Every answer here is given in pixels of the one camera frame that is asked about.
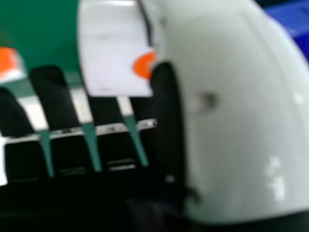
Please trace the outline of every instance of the orange sticker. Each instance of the orange sticker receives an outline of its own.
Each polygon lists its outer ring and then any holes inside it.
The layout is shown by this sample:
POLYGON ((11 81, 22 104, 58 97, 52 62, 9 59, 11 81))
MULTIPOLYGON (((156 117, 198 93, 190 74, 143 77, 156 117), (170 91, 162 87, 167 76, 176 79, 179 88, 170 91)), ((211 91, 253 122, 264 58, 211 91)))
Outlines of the orange sticker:
POLYGON ((156 60, 156 56, 154 52, 149 52, 140 58, 138 58, 134 65, 134 72, 143 79, 150 80, 151 70, 150 65, 153 61, 156 60))
POLYGON ((16 68, 16 52, 12 48, 0 48, 0 78, 1 74, 16 68))

